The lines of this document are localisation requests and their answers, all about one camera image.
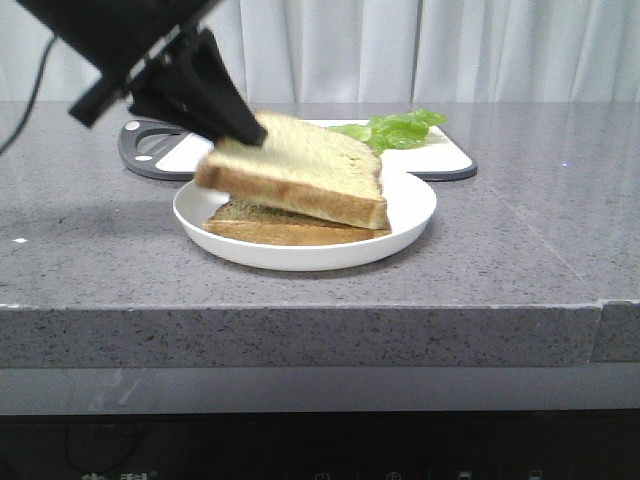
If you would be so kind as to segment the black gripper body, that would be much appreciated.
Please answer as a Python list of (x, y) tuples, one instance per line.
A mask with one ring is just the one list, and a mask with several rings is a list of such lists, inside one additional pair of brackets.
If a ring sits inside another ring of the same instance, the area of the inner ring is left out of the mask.
[(149, 50), (177, 27), (187, 27), (216, 3), (201, 0), (33, 0), (19, 3), (96, 67), (100, 79), (71, 107), (87, 127), (127, 95), (128, 78)]

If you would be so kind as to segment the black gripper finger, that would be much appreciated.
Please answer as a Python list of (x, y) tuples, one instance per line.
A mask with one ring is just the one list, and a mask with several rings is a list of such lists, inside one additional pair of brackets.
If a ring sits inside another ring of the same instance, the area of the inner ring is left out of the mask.
[(174, 122), (210, 140), (233, 138), (260, 146), (266, 130), (236, 89), (208, 29), (191, 32), (172, 64)]
[(131, 82), (130, 111), (160, 120), (209, 140), (224, 135), (219, 102), (224, 100), (225, 86), (211, 82)]

